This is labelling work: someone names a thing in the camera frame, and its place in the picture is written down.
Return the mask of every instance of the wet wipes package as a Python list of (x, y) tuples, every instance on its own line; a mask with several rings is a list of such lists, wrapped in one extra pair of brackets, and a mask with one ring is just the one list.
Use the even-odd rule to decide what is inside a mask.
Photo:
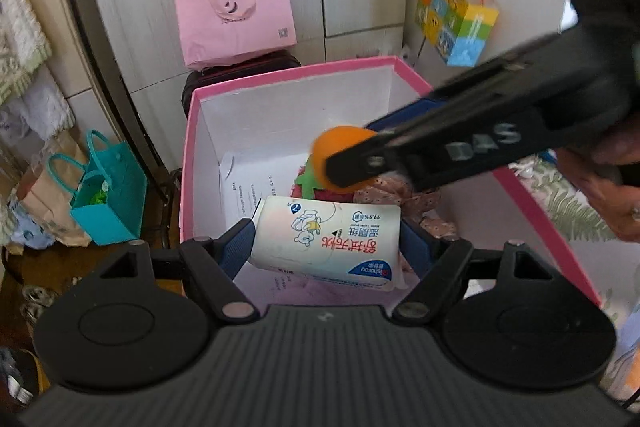
[(361, 288), (406, 288), (398, 206), (268, 196), (254, 221), (255, 267)]

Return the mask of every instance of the human hand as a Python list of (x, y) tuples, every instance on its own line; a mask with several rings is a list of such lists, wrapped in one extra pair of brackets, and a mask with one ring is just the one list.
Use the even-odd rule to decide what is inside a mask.
[(559, 149), (558, 169), (580, 190), (622, 241), (640, 242), (640, 188), (619, 186), (601, 178), (594, 164), (640, 162), (640, 113), (614, 126), (591, 152), (591, 158)]

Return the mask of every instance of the black suitcase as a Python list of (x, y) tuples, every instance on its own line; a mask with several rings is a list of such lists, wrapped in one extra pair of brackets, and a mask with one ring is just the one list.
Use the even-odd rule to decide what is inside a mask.
[(189, 117), (189, 107), (193, 90), (199, 87), (210, 86), (219, 82), (226, 82), (234, 78), (243, 78), (253, 74), (271, 73), (271, 71), (289, 70), (299, 68), (300, 63), (297, 58), (286, 50), (252, 58), (233, 66), (220, 66), (217, 68), (207, 68), (206, 70), (193, 71), (188, 77), (182, 90), (182, 108), (186, 117)]

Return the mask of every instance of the hanging bag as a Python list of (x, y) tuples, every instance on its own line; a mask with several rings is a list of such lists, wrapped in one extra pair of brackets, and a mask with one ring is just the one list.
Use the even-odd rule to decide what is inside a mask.
[(475, 66), (498, 13), (495, 0), (418, 0), (415, 21), (447, 66)]
[(290, 0), (175, 0), (185, 65), (231, 66), (296, 44)]

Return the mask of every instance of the cartoon bear illustration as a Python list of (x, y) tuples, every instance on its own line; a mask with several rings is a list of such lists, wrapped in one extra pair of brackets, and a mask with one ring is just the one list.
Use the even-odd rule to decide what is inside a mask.
[(293, 241), (308, 247), (314, 240), (314, 234), (320, 235), (320, 223), (322, 223), (322, 219), (318, 216), (317, 210), (305, 210), (291, 223), (291, 228), (300, 232), (298, 237), (293, 238)]

